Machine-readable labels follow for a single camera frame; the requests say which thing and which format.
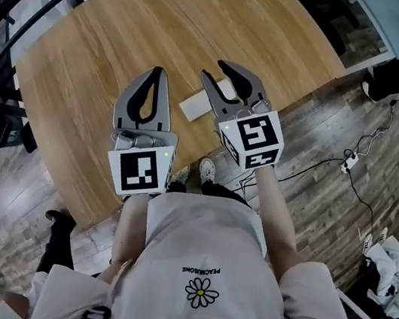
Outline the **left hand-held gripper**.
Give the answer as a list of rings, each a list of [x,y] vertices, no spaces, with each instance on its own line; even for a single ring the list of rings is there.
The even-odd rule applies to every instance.
[[[166,192],[178,143],[178,136],[169,132],[167,77],[162,67],[150,68],[133,79],[115,102],[113,126],[119,130],[113,133],[114,149],[108,157],[117,195]],[[146,102],[150,113],[141,116]]]

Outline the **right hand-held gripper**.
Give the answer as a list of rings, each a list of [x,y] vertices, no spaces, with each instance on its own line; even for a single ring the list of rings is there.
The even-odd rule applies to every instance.
[[[237,99],[225,97],[206,70],[201,81],[215,112],[215,127],[222,145],[241,170],[258,169],[279,161],[284,147],[279,115],[267,101],[262,80],[236,62],[218,60],[230,79]]]

